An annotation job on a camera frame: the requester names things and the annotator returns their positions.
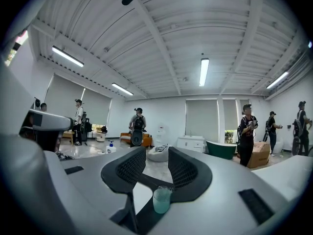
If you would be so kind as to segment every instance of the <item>white cabinet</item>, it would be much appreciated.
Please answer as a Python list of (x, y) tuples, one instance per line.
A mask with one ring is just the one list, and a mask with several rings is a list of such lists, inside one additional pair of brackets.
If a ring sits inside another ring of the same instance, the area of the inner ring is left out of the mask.
[(177, 147), (202, 153), (204, 138), (200, 136), (184, 136), (177, 140)]

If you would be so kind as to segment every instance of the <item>white t-shirt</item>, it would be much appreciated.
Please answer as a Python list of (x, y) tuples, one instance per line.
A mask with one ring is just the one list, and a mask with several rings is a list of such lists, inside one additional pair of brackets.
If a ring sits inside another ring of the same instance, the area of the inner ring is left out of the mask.
[(76, 122), (78, 122), (79, 117), (81, 117), (83, 115), (83, 113), (84, 113), (83, 107), (79, 107), (76, 111), (75, 118), (74, 118)]

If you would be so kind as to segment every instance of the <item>black pants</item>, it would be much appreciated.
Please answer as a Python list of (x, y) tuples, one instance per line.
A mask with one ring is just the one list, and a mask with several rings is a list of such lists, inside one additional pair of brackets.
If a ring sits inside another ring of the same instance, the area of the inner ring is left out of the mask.
[(276, 133), (272, 133), (271, 131), (268, 133), (269, 135), (269, 140), (270, 140), (270, 150), (271, 150), (271, 154), (274, 151), (274, 147), (276, 145)]
[(77, 124), (73, 126), (72, 131), (74, 132), (73, 134), (73, 143), (76, 143), (76, 133), (77, 133), (77, 137), (78, 137), (78, 142), (82, 143), (82, 133), (80, 132), (80, 126), (81, 124)]
[(241, 143), (239, 145), (240, 164), (247, 166), (253, 151), (253, 143)]
[(303, 133), (300, 137), (300, 149), (299, 149), (299, 155), (302, 155), (302, 148), (304, 147), (304, 156), (309, 155), (309, 133)]

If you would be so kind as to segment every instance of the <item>roller blind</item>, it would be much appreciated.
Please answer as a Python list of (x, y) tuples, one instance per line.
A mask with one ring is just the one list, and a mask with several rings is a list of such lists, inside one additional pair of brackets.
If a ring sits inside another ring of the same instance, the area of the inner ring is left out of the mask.
[(240, 99), (240, 108), (241, 108), (241, 114), (244, 115), (244, 105), (250, 104), (249, 99)]
[(219, 141), (217, 100), (186, 101), (186, 135), (203, 136), (206, 140)]
[(83, 108), (91, 124), (107, 125), (111, 99), (86, 88)]
[(236, 100), (223, 99), (224, 116), (225, 116), (225, 130), (237, 130), (237, 107)]
[(80, 99), (84, 87), (62, 77), (54, 75), (45, 97), (49, 113), (74, 118), (76, 113), (75, 99)]

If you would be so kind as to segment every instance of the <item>tiled floor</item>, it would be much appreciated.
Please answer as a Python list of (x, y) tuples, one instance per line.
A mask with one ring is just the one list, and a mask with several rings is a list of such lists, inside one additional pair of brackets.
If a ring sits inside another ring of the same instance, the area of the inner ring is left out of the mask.
[[(76, 159), (80, 158), (89, 158), (94, 156), (100, 156), (99, 153), (101, 153), (103, 150), (106, 149), (106, 146), (110, 144), (110, 141), (106, 141), (105, 143), (97, 142), (95, 140), (88, 140), (87, 145), (84, 144), (82, 146), (72, 146), (68, 139), (62, 139), (61, 145), (60, 145), (60, 151), (66, 155), (70, 155)], [(119, 148), (128, 148), (130, 147), (125, 142), (120, 142), (119, 139), (113, 139), (114, 146)], [(282, 152), (280, 154), (275, 154), (275, 157), (269, 158), (269, 163), (265, 166), (260, 166), (257, 168), (253, 168), (250, 170), (256, 170), (261, 169), (264, 167), (268, 167), (271, 165), (274, 165), (276, 163), (282, 162), (283, 160), (286, 160), (291, 157), (291, 153), (288, 152)], [(235, 163), (239, 163), (240, 159), (234, 156), (233, 161)], [(146, 175), (149, 175), (151, 177), (172, 183), (172, 176), (168, 169), (168, 163), (156, 163), (152, 162), (150, 160), (146, 160), (146, 167), (143, 171)]]

